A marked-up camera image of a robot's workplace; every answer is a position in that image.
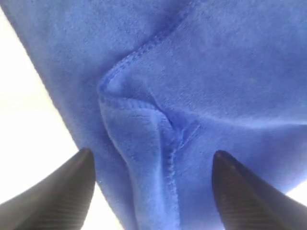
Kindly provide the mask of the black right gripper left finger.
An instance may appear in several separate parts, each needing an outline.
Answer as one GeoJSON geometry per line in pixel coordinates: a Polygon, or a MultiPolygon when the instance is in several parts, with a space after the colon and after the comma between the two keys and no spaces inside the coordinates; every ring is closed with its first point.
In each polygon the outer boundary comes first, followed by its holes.
{"type": "Polygon", "coordinates": [[[44,180],[1,204],[0,228],[80,230],[94,187],[94,155],[81,149],[44,180]]]}

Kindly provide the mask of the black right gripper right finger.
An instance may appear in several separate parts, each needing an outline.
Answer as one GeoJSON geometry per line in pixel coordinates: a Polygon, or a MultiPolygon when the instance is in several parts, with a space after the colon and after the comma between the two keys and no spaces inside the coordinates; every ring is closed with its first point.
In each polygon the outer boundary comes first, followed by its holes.
{"type": "Polygon", "coordinates": [[[299,228],[299,204],[226,151],[213,157],[213,194],[226,230],[299,228]]]}

